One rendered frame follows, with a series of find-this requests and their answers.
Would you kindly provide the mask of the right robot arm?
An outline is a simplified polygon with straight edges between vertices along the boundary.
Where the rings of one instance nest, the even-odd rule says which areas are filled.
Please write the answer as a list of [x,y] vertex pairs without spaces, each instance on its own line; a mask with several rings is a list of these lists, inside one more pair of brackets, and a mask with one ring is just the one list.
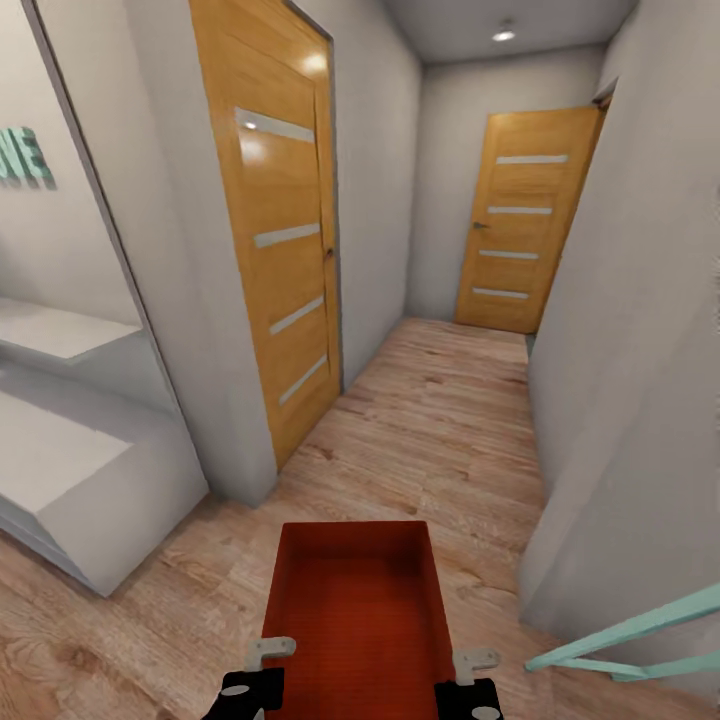
[[435,684],[439,720],[504,720],[492,679],[475,679],[473,671],[501,664],[495,649],[453,651],[456,682]]

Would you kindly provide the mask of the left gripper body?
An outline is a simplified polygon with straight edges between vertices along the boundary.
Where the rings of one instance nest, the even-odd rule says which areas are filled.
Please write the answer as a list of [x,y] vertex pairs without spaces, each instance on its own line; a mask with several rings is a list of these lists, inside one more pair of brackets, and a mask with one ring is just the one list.
[[263,669],[259,672],[245,673],[228,672],[224,676],[222,689],[225,690],[233,683],[254,681],[262,693],[262,706],[265,711],[276,711],[282,707],[284,691],[285,668]]

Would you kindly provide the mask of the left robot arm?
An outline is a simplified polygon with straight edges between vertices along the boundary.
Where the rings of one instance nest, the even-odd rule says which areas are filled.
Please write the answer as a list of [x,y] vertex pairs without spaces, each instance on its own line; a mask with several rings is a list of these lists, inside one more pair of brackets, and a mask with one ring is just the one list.
[[263,669],[261,659],[294,655],[292,637],[250,639],[244,671],[228,672],[210,713],[201,720],[264,720],[265,711],[282,707],[285,668]]

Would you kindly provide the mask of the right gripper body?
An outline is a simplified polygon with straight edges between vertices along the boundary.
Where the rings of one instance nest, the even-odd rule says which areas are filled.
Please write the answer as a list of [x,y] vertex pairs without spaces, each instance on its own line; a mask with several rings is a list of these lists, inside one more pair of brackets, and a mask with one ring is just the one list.
[[463,687],[452,681],[434,685],[439,720],[459,720],[462,704],[469,697],[490,701],[500,711],[494,681],[475,679],[474,682],[474,685]]

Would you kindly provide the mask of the storage box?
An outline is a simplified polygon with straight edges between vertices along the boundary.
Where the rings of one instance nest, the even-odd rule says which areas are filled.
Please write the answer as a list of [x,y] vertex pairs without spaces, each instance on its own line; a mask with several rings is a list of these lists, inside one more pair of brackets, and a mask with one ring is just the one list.
[[439,720],[456,682],[425,521],[282,527],[261,637],[292,637],[283,704],[264,720]]

